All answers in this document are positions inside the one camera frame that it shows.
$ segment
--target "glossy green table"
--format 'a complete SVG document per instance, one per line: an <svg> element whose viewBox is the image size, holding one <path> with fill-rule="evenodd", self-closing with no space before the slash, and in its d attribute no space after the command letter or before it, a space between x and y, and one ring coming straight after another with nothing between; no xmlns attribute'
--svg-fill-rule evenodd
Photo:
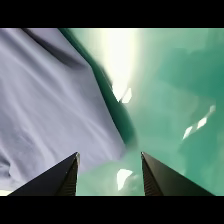
<svg viewBox="0 0 224 224"><path fill-rule="evenodd" d="M144 195L141 151L224 195L223 29L69 32L127 146L120 161L80 175L77 195Z"/></svg>

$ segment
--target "green surface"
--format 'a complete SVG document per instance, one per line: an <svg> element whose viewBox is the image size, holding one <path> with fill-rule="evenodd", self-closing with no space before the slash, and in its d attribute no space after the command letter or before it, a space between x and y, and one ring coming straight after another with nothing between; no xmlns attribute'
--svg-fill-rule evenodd
<svg viewBox="0 0 224 224"><path fill-rule="evenodd" d="M80 175L77 195L144 195L141 151L224 195L223 29L69 30L127 145Z"/></svg>

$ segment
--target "lavender fabric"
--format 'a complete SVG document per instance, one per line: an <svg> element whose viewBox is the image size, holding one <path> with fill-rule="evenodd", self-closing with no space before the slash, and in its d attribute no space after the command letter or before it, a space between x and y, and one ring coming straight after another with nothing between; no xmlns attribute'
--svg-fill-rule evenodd
<svg viewBox="0 0 224 224"><path fill-rule="evenodd" d="M77 151L80 173L124 152L91 67L58 29L0 29L0 105L0 190Z"/></svg>

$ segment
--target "gray cloth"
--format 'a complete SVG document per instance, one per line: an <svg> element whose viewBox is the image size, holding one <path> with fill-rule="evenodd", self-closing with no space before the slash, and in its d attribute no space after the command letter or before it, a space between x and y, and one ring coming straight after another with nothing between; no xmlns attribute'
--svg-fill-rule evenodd
<svg viewBox="0 0 224 224"><path fill-rule="evenodd" d="M0 190L77 151L80 172L124 152L91 67L58 29L0 29L0 104Z"/></svg>

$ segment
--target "cloth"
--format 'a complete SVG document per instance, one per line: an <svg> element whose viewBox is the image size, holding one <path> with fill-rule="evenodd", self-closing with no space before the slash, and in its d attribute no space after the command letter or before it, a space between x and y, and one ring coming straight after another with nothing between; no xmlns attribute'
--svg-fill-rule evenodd
<svg viewBox="0 0 224 224"><path fill-rule="evenodd" d="M58 29L0 29L0 190L75 152L79 172L124 153L90 65Z"/></svg>

